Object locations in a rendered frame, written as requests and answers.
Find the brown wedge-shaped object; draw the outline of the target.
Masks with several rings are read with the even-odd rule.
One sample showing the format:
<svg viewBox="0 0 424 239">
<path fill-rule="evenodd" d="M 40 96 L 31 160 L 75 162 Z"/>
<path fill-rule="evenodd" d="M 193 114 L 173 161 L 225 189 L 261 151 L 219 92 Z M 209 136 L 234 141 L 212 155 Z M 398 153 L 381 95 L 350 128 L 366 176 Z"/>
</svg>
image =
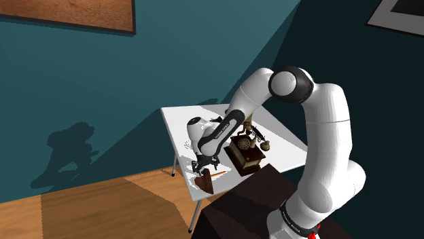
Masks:
<svg viewBox="0 0 424 239">
<path fill-rule="evenodd" d="M 204 192 L 208 193 L 208 194 L 214 194 L 213 191 L 213 184 L 212 184 L 212 180 L 211 180 L 211 173 L 209 171 L 208 168 L 205 168 L 202 172 L 201 172 L 201 176 L 200 177 L 196 177 L 194 179 L 195 184 Z"/>
</svg>

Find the antique brown rotary telephone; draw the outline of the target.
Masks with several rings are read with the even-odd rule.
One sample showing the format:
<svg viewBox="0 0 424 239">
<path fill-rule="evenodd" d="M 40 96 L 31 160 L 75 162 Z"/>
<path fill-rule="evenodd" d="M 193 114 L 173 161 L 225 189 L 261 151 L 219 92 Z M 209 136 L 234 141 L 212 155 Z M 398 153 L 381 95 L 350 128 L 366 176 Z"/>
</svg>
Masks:
<svg viewBox="0 0 424 239">
<path fill-rule="evenodd" d="M 236 136 L 230 137 L 230 144 L 225 152 L 241 177 L 253 174 L 260 169 L 260 162 L 266 157 L 265 151 L 270 143 L 264 135 L 252 125 L 252 115 L 243 123 L 243 129 Z"/>
</svg>

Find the dark robot stand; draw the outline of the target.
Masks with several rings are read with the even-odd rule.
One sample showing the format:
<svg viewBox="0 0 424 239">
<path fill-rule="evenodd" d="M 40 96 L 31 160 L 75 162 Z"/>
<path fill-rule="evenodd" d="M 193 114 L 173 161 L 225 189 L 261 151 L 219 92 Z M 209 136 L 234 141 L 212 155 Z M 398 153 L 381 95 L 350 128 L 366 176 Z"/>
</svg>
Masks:
<svg viewBox="0 0 424 239">
<path fill-rule="evenodd" d="M 267 216 L 294 192 L 267 164 L 203 208 L 191 239 L 270 239 Z"/>
</svg>

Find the white table with metal legs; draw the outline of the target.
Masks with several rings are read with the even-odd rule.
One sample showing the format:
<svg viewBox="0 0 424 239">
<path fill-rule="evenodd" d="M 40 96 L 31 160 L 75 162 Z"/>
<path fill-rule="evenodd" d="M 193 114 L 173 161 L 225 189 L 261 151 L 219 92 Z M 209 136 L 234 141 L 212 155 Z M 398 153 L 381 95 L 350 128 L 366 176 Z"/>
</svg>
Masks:
<svg viewBox="0 0 424 239">
<path fill-rule="evenodd" d="M 194 179 L 198 175 L 192 170 L 192 161 L 196 159 L 196 156 L 192 151 L 186 124 L 197 116 L 205 120 L 222 117 L 227 108 L 227 104 L 219 104 L 160 109 L 175 151 L 174 163 L 180 165 L 191 199 L 197 203 L 194 214 L 190 217 L 190 232 L 193 231 L 202 203 L 210 198 L 211 194 L 202 191 L 194 183 Z M 253 113 L 252 123 L 270 142 L 270 150 L 264 153 L 266 157 L 260 162 L 261 167 L 271 164 L 279 172 L 286 172 L 305 164 L 307 146 L 265 108 L 260 107 Z M 247 178 L 239 175 L 225 151 L 221 151 L 218 158 L 220 164 L 217 166 L 217 170 L 211 165 L 208 165 L 207 168 L 211 174 L 227 172 L 212 177 L 214 196 L 229 191 Z"/>
</svg>

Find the wooden framed wall picture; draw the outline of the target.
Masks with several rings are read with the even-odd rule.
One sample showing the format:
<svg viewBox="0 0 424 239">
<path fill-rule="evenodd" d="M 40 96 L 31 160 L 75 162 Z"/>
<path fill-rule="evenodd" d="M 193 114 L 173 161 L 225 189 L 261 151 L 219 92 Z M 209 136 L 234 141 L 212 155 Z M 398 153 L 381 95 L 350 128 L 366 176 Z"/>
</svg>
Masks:
<svg viewBox="0 0 424 239">
<path fill-rule="evenodd" d="M 135 34 L 135 0 L 0 0 L 0 16 Z"/>
</svg>

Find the white framed dark wall picture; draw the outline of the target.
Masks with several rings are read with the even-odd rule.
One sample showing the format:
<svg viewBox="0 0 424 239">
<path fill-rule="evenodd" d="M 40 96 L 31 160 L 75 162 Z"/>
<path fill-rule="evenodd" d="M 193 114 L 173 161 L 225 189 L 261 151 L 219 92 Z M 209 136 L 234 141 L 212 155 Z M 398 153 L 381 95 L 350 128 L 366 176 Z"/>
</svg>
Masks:
<svg viewBox="0 0 424 239">
<path fill-rule="evenodd" d="M 398 0 L 380 0 L 366 24 L 424 37 L 424 16 L 392 12 L 397 2 Z"/>
</svg>

